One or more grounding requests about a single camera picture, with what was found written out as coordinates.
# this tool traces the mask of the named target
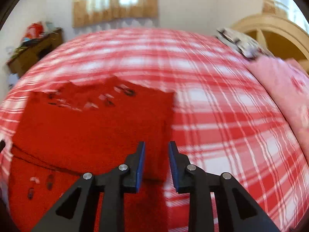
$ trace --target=pink pillow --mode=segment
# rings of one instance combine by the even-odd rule
[[[304,70],[304,68],[294,58],[289,58],[289,59],[286,60],[286,62],[289,63],[290,65],[294,66],[296,69],[299,69],[302,73],[304,73],[309,78],[308,73]]]
[[[309,78],[279,58],[262,56],[247,65],[289,122],[309,163]]]

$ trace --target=bolt head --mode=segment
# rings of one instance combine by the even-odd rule
[[[194,171],[194,170],[196,169],[196,166],[193,165],[193,164],[190,164],[190,165],[187,166],[187,169],[188,169],[189,171]]]
[[[126,170],[128,169],[128,166],[127,166],[126,164],[121,164],[121,165],[118,167],[118,169],[119,169],[120,171],[126,171]]]
[[[223,173],[223,174],[222,174],[222,177],[223,177],[224,179],[226,179],[226,180],[229,180],[229,179],[232,178],[232,175],[231,175],[230,173]]]
[[[92,174],[91,173],[84,173],[84,175],[82,176],[85,180],[89,180],[92,178]]]

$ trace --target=plaid bedspread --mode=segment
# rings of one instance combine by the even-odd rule
[[[213,37],[160,29],[98,32],[61,45],[0,105],[0,139],[7,143],[0,155],[4,199],[11,137],[29,92],[53,91],[68,80],[97,83],[114,74],[176,91],[172,128],[179,151],[209,173],[230,172],[280,230],[295,227],[309,205],[308,165],[289,124],[246,62]],[[176,194],[170,176],[165,198],[170,232],[187,231],[189,195]]]

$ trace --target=wooden furniture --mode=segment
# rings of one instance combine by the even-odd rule
[[[17,55],[14,55],[7,62],[7,65],[12,73],[17,73],[21,77],[46,54],[62,43],[62,29],[57,28]]]
[[[276,57],[294,58],[309,72],[309,35],[288,19],[257,14],[238,21],[231,28],[249,35]]]

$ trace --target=folded cloth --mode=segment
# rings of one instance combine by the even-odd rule
[[[80,174],[89,171],[100,174],[123,163],[128,154],[136,151],[138,142],[145,141],[144,178],[165,181],[173,93],[116,77],[104,85],[89,91],[87,100],[85,97],[75,100],[74,105],[65,105],[68,99],[55,103],[59,96],[49,99],[50,95],[33,92],[12,138],[13,146],[55,167]],[[127,96],[117,88],[118,92],[116,86],[126,86],[135,95]],[[87,101],[95,107],[80,109]],[[83,111],[72,111],[71,107]]]
[[[91,86],[67,83],[53,94],[32,92],[12,138],[9,203],[19,229],[29,231],[82,173],[108,172],[145,141],[144,179],[156,182],[146,181],[140,193],[126,195],[126,230],[166,231],[162,184],[172,105],[173,93],[117,77]],[[50,175],[54,183],[48,190]]]
[[[53,177],[53,185],[48,190],[50,176]],[[19,230],[31,231],[78,178],[76,175],[49,170],[13,157],[9,203],[11,216]],[[29,191],[33,193],[32,200],[27,198]],[[126,232],[167,231],[167,208],[162,183],[143,181],[138,194],[125,194],[124,213]]]

